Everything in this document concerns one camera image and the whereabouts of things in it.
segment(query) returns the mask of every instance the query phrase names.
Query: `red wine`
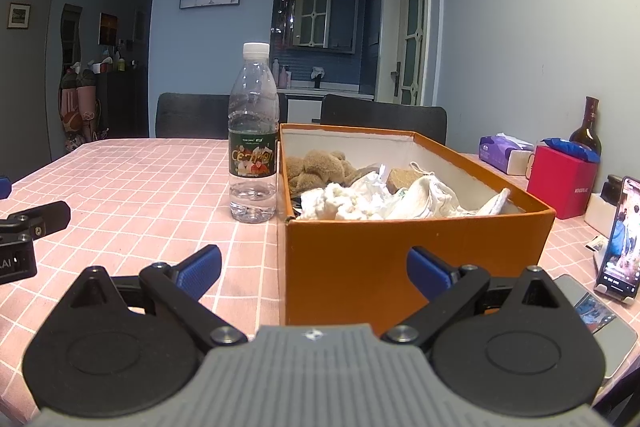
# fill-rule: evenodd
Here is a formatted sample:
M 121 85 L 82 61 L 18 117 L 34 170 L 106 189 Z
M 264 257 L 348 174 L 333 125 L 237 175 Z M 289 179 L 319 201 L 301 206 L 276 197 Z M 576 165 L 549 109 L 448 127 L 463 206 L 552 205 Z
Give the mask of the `red wine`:
M 587 97 L 586 105 L 584 106 L 584 117 L 582 118 L 582 126 L 572 132 L 569 138 L 572 142 L 578 142 L 587 146 L 589 149 L 602 155 L 602 145 L 600 138 L 596 134 L 596 117 L 598 114 L 598 99 Z

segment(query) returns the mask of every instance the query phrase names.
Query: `sink countertop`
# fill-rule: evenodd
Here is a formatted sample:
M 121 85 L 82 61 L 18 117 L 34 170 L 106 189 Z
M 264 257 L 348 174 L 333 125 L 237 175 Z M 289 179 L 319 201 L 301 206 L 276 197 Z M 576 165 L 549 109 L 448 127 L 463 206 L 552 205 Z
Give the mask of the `sink countertop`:
M 279 87 L 278 92 L 284 94 L 297 94 L 300 96 L 324 96 L 326 94 L 338 94 L 341 96 L 350 96 L 351 98 L 359 98 L 361 100 L 373 100 L 372 94 L 362 94 L 354 90 L 347 89 L 316 89 L 315 87 Z

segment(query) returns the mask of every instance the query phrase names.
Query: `white cabinet drawer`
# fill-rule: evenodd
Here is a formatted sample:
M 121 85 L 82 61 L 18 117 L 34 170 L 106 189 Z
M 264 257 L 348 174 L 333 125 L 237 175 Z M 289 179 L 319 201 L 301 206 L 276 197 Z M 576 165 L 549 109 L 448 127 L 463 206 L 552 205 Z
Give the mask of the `white cabinet drawer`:
M 322 100 L 290 98 L 288 103 L 288 123 L 312 123 L 312 120 L 319 120 L 320 112 L 322 111 Z

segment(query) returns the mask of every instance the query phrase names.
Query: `green bottle label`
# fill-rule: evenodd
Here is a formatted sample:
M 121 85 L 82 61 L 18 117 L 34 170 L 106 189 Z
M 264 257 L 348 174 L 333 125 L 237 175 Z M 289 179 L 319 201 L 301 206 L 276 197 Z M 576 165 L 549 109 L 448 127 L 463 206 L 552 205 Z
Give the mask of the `green bottle label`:
M 266 178 L 276 173 L 276 133 L 229 133 L 229 172 L 241 178 Z

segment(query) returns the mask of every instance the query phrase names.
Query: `plastic water bottle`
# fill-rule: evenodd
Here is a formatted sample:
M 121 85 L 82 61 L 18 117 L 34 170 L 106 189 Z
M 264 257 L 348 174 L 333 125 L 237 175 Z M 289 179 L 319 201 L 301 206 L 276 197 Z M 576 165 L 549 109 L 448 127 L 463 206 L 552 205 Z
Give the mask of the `plastic water bottle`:
M 276 209 L 278 92 L 269 45 L 247 42 L 244 65 L 229 98 L 229 198 L 243 223 L 262 223 Z

